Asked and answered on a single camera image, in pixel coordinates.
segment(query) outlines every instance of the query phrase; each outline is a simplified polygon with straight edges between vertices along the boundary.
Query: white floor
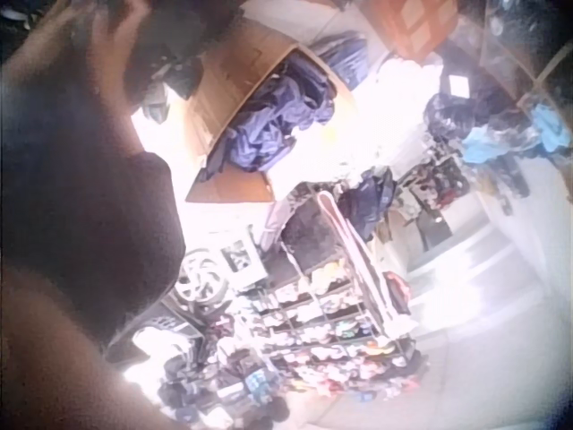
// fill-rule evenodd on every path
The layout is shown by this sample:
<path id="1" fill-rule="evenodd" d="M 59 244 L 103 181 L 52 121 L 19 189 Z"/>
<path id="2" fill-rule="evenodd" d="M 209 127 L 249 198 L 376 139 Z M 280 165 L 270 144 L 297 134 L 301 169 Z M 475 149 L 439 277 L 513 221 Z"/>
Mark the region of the white floor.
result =
<path id="1" fill-rule="evenodd" d="M 522 168 L 532 193 L 512 201 L 514 216 L 484 200 L 495 231 L 506 240 L 488 238 L 478 250 L 489 246 L 491 254 L 500 254 L 474 278 L 488 305 L 457 327 L 419 331 L 418 348 L 432 366 L 421 387 L 370 403 L 344 395 L 293 395 L 295 418 L 279 429 L 547 428 L 572 387 L 571 206 L 549 163 L 526 160 Z"/>

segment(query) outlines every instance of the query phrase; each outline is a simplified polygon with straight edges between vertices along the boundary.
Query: blue clothing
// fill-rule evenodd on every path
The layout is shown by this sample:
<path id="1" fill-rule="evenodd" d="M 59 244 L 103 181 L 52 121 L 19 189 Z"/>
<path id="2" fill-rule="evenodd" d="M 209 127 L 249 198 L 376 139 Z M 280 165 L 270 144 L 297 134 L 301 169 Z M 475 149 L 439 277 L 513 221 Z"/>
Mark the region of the blue clothing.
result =
<path id="1" fill-rule="evenodd" d="M 463 160 L 466 163 L 482 164 L 509 152 L 509 147 L 499 145 L 488 136 L 487 125 L 472 128 L 462 141 L 462 145 L 464 145 Z"/>
<path id="2" fill-rule="evenodd" d="M 571 143 L 571 134 L 561 118 L 550 107 L 538 104 L 532 110 L 534 126 L 541 133 L 541 142 L 548 152 L 554 152 L 560 146 Z"/>

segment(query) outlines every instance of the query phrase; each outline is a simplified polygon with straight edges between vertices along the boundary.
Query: wheel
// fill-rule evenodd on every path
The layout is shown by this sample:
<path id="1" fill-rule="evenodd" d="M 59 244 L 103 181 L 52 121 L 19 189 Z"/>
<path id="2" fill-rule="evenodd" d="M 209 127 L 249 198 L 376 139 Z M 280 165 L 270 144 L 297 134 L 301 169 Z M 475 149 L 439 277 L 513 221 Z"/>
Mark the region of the wheel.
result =
<path id="1" fill-rule="evenodd" d="M 228 289 L 223 269 L 208 249 L 188 253 L 181 264 L 176 294 L 187 302 L 212 305 L 222 300 Z"/>

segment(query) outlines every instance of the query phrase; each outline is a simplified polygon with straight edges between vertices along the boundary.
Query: folded clothing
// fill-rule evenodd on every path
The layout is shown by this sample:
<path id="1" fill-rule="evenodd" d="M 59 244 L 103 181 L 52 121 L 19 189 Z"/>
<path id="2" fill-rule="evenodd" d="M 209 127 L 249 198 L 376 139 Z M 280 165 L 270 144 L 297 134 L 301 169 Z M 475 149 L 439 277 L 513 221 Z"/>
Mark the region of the folded clothing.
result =
<path id="1" fill-rule="evenodd" d="M 304 55 L 294 52 L 245 102 L 199 180 L 222 171 L 226 161 L 244 171 L 266 171 L 290 152 L 295 127 L 326 124 L 334 115 L 336 91 L 328 76 Z"/>
<path id="2" fill-rule="evenodd" d="M 538 104 L 531 112 L 534 126 L 541 133 L 541 142 L 548 152 L 554 152 L 559 147 L 568 147 L 571 134 L 567 126 L 550 107 Z"/>
<path id="3" fill-rule="evenodd" d="M 366 38 L 356 31 L 327 36 L 313 43 L 311 49 L 350 90 L 356 88 L 368 76 Z"/>

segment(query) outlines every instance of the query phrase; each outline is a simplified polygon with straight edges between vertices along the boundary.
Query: cardboard box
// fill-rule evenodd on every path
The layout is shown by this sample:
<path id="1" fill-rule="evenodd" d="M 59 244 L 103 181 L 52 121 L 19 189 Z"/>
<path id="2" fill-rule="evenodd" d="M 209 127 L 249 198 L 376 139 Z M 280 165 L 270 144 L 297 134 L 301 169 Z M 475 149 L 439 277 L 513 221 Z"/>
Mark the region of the cardboard box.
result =
<path id="1" fill-rule="evenodd" d="M 417 62 L 458 25 L 457 0 L 368 0 L 363 9 L 382 40 Z"/>
<path id="2" fill-rule="evenodd" d="M 225 41 L 203 57 L 205 74 L 196 93 L 183 102 L 184 107 L 172 107 L 184 121 L 185 150 L 193 159 L 190 176 L 197 176 L 199 168 L 205 165 L 207 156 L 244 102 L 295 49 L 325 70 L 337 89 L 335 115 L 324 126 L 325 136 L 336 135 L 337 121 L 344 121 L 344 117 L 355 109 L 354 98 L 346 85 L 307 48 L 278 31 L 245 19 L 231 30 Z M 195 181 L 185 200 L 192 203 L 239 203 L 274 202 L 275 198 L 264 174 L 247 173 L 225 165 L 224 171 L 209 181 Z"/>

